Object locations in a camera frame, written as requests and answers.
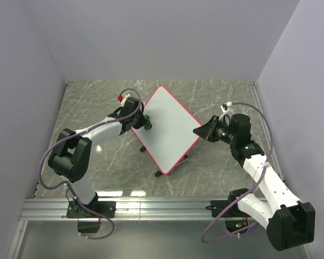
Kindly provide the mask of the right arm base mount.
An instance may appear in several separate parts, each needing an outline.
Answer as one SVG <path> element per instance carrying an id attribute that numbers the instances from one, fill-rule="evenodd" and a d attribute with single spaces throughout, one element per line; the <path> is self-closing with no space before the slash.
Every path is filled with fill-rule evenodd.
<path id="1" fill-rule="evenodd" d="M 206 210 L 211 212 L 213 218 L 216 218 L 226 207 L 230 204 L 228 200 L 211 200 L 210 204 L 205 207 Z M 257 229 L 257 223 L 249 223 L 249 215 L 241 212 L 238 205 L 233 206 L 222 216 L 224 218 L 225 227 L 228 233 L 233 233 L 236 230 L 250 226 L 250 228 L 239 232 L 239 235 L 248 235 L 250 232 Z"/>

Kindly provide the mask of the pink framed whiteboard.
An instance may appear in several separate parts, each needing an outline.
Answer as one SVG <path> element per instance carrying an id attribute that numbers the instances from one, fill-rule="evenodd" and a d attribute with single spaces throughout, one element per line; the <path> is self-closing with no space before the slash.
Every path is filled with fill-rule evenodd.
<path id="1" fill-rule="evenodd" d="M 188 153 L 200 137 L 193 133 L 201 122 L 165 86 L 159 86 L 144 105 L 144 114 L 150 117 L 152 128 L 133 132 L 147 149 L 173 148 L 181 155 Z"/>

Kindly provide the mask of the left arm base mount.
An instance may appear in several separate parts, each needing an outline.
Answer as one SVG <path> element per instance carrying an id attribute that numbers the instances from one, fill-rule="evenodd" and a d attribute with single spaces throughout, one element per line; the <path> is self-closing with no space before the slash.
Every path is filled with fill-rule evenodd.
<path id="1" fill-rule="evenodd" d="M 90 206 L 90 210 L 83 208 L 76 200 L 68 204 L 66 218 L 77 219 L 77 230 L 81 235 L 96 234 L 101 226 L 104 226 L 105 220 L 110 224 L 111 230 L 108 235 L 114 231 L 114 218 L 116 212 L 116 202 L 114 201 L 97 201 Z"/>

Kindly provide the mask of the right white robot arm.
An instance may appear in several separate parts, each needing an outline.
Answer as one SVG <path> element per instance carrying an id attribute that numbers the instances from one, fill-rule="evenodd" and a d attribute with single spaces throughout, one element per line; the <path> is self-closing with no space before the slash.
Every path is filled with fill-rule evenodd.
<path id="1" fill-rule="evenodd" d="M 225 214 L 249 216 L 266 229 L 271 245 L 277 251 L 314 241 L 315 209 L 309 202 L 302 202 L 279 178 L 262 148 L 252 140 L 251 120 L 244 114 L 234 114 L 230 121 L 213 116 L 193 133 L 209 142 L 229 144 L 231 154 L 238 164 L 252 177 L 255 185 L 230 192 L 227 206 L 218 207 L 211 201 L 212 226 Z"/>

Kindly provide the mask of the green whiteboard eraser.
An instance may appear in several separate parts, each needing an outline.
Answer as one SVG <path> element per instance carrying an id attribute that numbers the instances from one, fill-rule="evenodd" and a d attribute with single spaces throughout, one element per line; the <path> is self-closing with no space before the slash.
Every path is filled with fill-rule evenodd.
<path id="1" fill-rule="evenodd" d="M 148 115 L 144 115 L 144 120 L 145 120 L 144 129 L 150 130 L 152 128 L 150 117 Z"/>

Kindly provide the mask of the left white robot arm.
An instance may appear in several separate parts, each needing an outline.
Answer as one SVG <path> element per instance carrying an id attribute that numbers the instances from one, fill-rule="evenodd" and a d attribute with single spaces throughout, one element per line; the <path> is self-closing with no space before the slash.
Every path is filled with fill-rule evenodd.
<path id="1" fill-rule="evenodd" d="M 86 217 L 102 212 L 98 194 L 86 177 L 92 148 L 133 128 L 152 127 L 140 99 L 119 96 L 119 101 L 120 106 L 97 124 L 62 130 L 48 158 L 48 166 L 65 181 L 75 205 Z"/>

